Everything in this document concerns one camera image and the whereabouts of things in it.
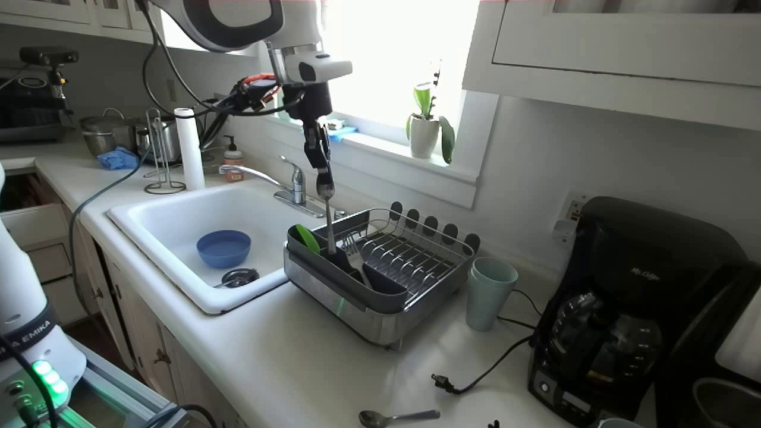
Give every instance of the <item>white countertop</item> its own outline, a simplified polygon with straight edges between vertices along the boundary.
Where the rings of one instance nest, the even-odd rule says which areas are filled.
[[[10,158],[34,160],[68,210],[125,173],[100,169],[83,142],[0,147],[3,165]],[[501,428],[568,427],[530,398],[526,346],[469,395],[451,398],[432,389],[431,373],[469,386],[511,342],[527,336],[509,324],[498,324],[489,333],[471,332],[463,322],[463,292],[407,336],[399,351],[364,342],[291,284],[230,314],[205,317],[105,217],[115,205],[157,197],[143,192],[154,182],[146,171],[93,200],[80,222],[117,264],[129,266],[123,273],[136,292],[250,427],[355,428],[362,410],[399,414],[432,406],[443,418],[415,427],[486,428],[494,418]],[[519,295],[505,314],[536,322]]]

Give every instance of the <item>coffee maker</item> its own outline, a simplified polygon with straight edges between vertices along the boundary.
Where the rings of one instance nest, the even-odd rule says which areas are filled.
[[[576,427],[635,418],[681,336],[745,264],[710,223],[589,200],[532,340],[527,391]]]

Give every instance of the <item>dish rack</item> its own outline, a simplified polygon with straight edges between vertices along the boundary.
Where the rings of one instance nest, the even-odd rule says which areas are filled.
[[[325,253],[327,229],[313,229],[308,249],[298,229],[288,230],[282,269],[288,278],[336,318],[374,346],[396,346],[443,307],[465,282],[479,235],[456,240],[456,227],[437,230],[419,211],[368,210],[333,223],[336,255]]]

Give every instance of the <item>spoon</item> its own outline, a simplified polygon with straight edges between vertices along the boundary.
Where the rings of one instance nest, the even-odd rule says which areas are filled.
[[[437,410],[419,412],[419,414],[399,414],[399,417],[382,417],[379,412],[360,412],[360,423],[364,428],[385,428],[394,422],[425,422],[425,418],[440,418]]]
[[[260,278],[256,269],[230,269],[222,276],[222,284],[211,289],[241,289]]]

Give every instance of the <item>cup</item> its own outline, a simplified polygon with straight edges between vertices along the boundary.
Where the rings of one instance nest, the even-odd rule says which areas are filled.
[[[519,271],[511,264],[494,258],[479,258],[469,276],[469,326],[474,332],[489,332],[515,284]]]

